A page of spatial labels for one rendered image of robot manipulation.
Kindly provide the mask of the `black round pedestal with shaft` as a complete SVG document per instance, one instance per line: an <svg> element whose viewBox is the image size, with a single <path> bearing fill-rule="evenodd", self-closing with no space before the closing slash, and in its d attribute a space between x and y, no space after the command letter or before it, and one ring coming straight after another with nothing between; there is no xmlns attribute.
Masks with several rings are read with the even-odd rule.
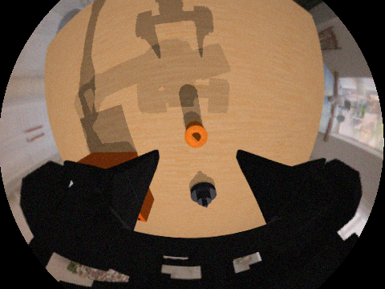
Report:
<svg viewBox="0 0 385 289"><path fill-rule="evenodd" d="M190 190L190 198L198 205L208 208L209 203L216 198L215 186L208 182L195 184Z"/></svg>

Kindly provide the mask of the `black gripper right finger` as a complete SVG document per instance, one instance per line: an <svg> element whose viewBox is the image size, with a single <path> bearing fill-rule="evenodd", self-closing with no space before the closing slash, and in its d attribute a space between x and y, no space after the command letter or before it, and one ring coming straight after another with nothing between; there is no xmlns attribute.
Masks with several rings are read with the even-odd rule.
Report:
<svg viewBox="0 0 385 289"><path fill-rule="evenodd" d="M266 224L282 218L280 212L301 189L306 177L326 164L325 158L319 158L292 167L244 150L237 150L237 161Z"/></svg>

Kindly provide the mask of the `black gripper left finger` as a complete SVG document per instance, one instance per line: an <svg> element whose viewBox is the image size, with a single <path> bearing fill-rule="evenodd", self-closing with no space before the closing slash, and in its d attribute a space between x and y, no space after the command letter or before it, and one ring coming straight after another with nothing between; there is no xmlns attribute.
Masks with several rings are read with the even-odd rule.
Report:
<svg viewBox="0 0 385 289"><path fill-rule="evenodd" d="M70 171L71 182L95 190L123 228L131 230L135 229L158 163L157 150L106 169L78 161L63 162Z"/></svg>

